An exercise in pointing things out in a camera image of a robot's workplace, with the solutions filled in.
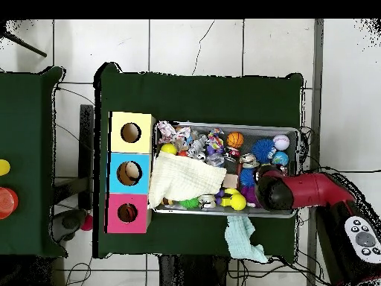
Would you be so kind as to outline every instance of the green cloth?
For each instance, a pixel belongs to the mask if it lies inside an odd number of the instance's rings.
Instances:
[[[14,213],[0,220],[0,254],[65,255],[49,232],[51,95],[62,74],[60,67],[41,74],[0,73],[0,159],[10,163],[0,187],[13,189],[19,197]]]
[[[152,114],[157,120],[273,127],[299,127],[303,78],[183,77],[165,74],[120,73],[114,63],[103,65],[100,76],[100,187],[106,187],[106,142],[109,111]],[[105,234],[105,191],[99,196],[100,255],[165,253],[229,255],[224,238],[225,216],[153,213],[146,234]],[[267,255],[293,261],[295,217],[251,217],[256,229],[252,244]]]

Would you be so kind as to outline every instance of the green ball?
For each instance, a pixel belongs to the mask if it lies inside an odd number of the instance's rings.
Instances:
[[[199,205],[199,200],[197,197],[192,198],[190,200],[180,200],[179,201],[181,206],[184,206],[186,209],[194,209]]]

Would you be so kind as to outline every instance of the red cup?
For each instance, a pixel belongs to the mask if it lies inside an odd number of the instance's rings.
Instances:
[[[19,198],[10,188],[0,188],[0,220],[5,219],[17,208]]]

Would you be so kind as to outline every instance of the yellow ball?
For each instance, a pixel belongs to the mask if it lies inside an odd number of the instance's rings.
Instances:
[[[230,197],[230,205],[235,211],[242,211],[246,206],[246,198],[242,194],[233,194]]]
[[[163,144],[161,146],[161,150],[165,151],[166,153],[172,153],[173,155],[177,154],[176,147],[173,144]]]
[[[10,164],[7,160],[0,159],[0,176],[4,176],[10,171]]]

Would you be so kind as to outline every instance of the metal tray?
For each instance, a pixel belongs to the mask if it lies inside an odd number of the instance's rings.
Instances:
[[[241,132],[243,134],[243,145],[240,148],[240,153],[250,153],[252,145],[258,139],[273,139],[276,135],[284,134],[289,137],[289,147],[285,150],[285,153],[289,157],[289,163],[286,166],[289,175],[295,175],[299,168],[299,150],[300,150],[300,133],[297,129],[291,127],[261,127],[261,126],[246,126],[246,125],[230,125],[230,124],[203,124],[203,123],[190,123],[190,122],[170,122],[173,126],[189,126],[192,130],[197,130],[200,133],[206,135],[209,132],[219,127],[224,132],[220,135],[220,138],[226,144],[226,136],[234,131]],[[161,133],[155,124],[153,128],[153,166],[155,164],[156,157],[159,154],[161,145],[159,139]],[[228,174],[235,174],[236,163],[225,160],[225,167]],[[186,209],[178,203],[174,203],[172,206],[159,205],[153,209],[159,213],[177,213],[177,214],[197,214],[197,215],[222,215],[222,216],[249,216],[249,217],[276,217],[276,218],[290,218],[295,215],[296,210],[284,210],[270,212],[265,209],[255,209],[253,207],[245,207],[242,211],[235,211],[231,207],[217,206],[213,209]]]

